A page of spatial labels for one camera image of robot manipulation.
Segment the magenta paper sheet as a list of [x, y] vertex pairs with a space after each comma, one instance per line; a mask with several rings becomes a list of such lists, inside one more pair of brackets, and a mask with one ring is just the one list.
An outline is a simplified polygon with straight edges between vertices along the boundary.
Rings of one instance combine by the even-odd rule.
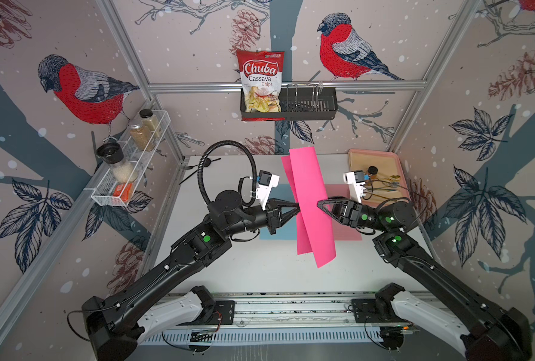
[[282, 165], [300, 207], [296, 216], [297, 253], [312, 254], [321, 268], [336, 258], [332, 219], [319, 207], [327, 199], [324, 179], [314, 147], [291, 149]]

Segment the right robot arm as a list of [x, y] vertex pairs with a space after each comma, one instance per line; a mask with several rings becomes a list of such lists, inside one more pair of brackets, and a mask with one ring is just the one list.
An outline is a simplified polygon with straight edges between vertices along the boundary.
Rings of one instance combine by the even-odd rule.
[[439, 265], [408, 231], [416, 225], [409, 199], [387, 200], [371, 207], [344, 197], [318, 202], [334, 221], [356, 230], [369, 229], [382, 260], [400, 269], [446, 306], [442, 311], [389, 285], [388, 303], [395, 314], [453, 347], [467, 360], [529, 360], [530, 323], [516, 308], [505, 310]]

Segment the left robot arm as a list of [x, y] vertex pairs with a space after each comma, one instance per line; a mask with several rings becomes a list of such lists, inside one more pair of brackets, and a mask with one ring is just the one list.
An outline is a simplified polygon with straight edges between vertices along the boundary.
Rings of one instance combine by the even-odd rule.
[[113, 296], [94, 296], [82, 305], [97, 360], [125, 360], [153, 335], [210, 317], [215, 302], [205, 287], [171, 302], [160, 300], [227, 252], [235, 235], [263, 227], [274, 234], [300, 211], [299, 204], [280, 199], [245, 208], [235, 190], [221, 192], [207, 208], [202, 222], [175, 242], [170, 255], [151, 271]]

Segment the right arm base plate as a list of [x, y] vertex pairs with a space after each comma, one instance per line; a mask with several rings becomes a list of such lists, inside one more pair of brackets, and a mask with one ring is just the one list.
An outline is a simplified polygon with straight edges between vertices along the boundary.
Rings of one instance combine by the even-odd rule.
[[353, 312], [356, 323], [379, 323], [392, 326], [412, 325], [395, 314], [390, 302], [382, 299], [352, 299], [349, 310]]

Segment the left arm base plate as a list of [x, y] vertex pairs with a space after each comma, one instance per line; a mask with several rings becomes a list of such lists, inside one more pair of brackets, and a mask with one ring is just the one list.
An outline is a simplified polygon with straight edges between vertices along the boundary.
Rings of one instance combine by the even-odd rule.
[[200, 315], [192, 322], [194, 325], [223, 326], [234, 323], [236, 302], [233, 300], [215, 301], [214, 305], [204, 306]]

